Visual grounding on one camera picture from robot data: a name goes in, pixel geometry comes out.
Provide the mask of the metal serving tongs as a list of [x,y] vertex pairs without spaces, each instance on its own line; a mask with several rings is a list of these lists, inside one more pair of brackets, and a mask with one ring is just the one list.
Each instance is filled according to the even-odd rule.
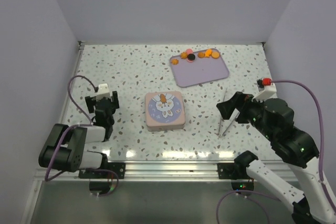
[[[219,103],[223,103],[226,100],[226,94],[227,94],[227,88],[225,88],[224,91],[224,96],[223,99],[219,102]],[[236,120],[236,118],[239,116],[239,112],[236,110],[235,113],[233,114],[233,119],[229,119],[229,125],[227,127],[224,127],[223,125],[225,125],[225,120],[222,117],[222,114],[220,114],[219,117],[219,125],[218,125],[218,132],[217,132],[217,136],[218,138],[222,138],[223,135],[225,134],[225,132],[227,131],[227,129],[233,124],[233,122]]]

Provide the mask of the silver tin lid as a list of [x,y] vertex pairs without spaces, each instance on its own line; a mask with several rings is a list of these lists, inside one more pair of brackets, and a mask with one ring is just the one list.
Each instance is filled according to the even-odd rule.
[[145,95],[145,121],[147,125],[185,124],[185,108],[179,91],[152,92]]

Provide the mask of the square cookie tin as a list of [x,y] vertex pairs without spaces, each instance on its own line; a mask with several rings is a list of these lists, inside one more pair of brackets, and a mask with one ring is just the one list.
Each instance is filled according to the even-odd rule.
[[160,131],[174,131],[183,129],[185,124],[157,124],[157,125],[147,125],[147,130],[150,132],[160,132]]

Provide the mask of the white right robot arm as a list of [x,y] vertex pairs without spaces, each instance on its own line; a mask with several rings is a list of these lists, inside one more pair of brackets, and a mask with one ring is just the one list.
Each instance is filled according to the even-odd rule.
[[295,223],[335,223],[335,195],[322,179],[319,165],[322,153],[308,133],[295,127],[294,111],[286,101],[270,98],[261,102],[250,94],[236,92],[216,107],[224,120],[237,110],[236,122],[251,124],[270,142],[271,149],[292,170],[301,188],[284,181],[250,151],[234,159],[235,179],[248,177],[260,182],[291,211]]

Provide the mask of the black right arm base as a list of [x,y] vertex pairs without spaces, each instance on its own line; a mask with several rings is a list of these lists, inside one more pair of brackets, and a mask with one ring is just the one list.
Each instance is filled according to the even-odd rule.
[[240,162],[217,163],[219,179],[244,180],[251,179],[246,172],[247,165]]

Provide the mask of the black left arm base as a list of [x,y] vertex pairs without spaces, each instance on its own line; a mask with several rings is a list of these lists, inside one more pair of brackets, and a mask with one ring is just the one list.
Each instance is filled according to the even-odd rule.
[[116,173],[116,175],[110,172],[95,172],[91,170],[80,170],[78,177],[81,179],[107,179],[116,178],[124,179],[126,171],[126,163],[122,162],[109,162],[104,168],[105,170],[110,170]]

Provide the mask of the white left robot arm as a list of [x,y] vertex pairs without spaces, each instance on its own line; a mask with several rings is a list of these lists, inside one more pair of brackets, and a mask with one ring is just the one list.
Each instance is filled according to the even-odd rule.
[[113,115],[120,108],[118,93],[97,94],[85,97],[92,124],[55,124],[39,154],[38,164],[48,170],[75,172],[90,168],[97,178],[104,178],[109,165],[103,161],[102,153],[85,151],[85,145],[109,140],[115,123]]

